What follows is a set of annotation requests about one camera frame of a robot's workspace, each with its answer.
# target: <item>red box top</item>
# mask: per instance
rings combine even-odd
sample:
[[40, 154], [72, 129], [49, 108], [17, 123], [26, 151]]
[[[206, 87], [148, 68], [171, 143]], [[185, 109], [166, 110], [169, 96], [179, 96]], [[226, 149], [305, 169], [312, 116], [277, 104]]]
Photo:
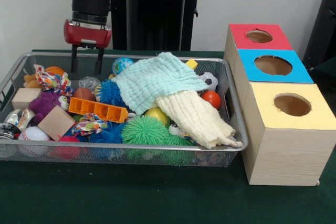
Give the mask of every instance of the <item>red box top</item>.
[[279, 25], [230, 24], [237, 49], [293, 50]]

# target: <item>light blue cloth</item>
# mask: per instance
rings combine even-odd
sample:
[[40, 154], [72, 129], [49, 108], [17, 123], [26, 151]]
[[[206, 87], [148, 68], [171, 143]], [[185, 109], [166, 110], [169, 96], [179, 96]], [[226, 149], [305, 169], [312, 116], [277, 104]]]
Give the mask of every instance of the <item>light blue cloth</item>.
[[156, 97], [208, 88], [193, 69], [170, 52], [128, 66], [113, 81], [120, 89], [122, 100], [137, 115], [148, 110]]

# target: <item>orange plastic block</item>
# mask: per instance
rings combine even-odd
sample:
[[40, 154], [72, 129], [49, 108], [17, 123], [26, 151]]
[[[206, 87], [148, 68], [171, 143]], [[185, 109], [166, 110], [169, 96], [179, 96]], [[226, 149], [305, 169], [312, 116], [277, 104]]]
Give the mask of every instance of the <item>orange plastic block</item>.
[[70, 99], [69, 112], [80, 115], [94, 113], [99, 116], [100, 119], [114, 123], [124, 123], [128, 117], [126, 108], [74, 97]]

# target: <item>white cloth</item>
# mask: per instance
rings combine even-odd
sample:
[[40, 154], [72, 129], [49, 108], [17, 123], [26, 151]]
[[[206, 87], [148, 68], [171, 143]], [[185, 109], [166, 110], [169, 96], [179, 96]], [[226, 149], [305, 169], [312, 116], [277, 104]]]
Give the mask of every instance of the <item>white cloth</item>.
[[241, 147], [230, 137], [235, 130], [225, 123], [210, 103], [200, 98], [196, 91], [181, 91], [155, 99], [159, 108], [199, 145], [210, 149], [216, 145]]

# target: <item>white wall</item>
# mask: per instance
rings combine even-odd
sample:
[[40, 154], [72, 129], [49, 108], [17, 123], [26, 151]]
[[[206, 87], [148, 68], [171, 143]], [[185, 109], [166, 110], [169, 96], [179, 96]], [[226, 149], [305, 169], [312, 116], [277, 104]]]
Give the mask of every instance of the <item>white wall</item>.
[[321, 0], [198, 0], [193, 50], [224, 50], [229, 23], [280, 24], [303, 57]]
[[[229, 23], [279, 23], [303, 55], [321, 0], [198, 0], [192, 50], [223, 50]], [[33, 48], [69, 49], [71, 0], [0, 0], [0, 79]]]

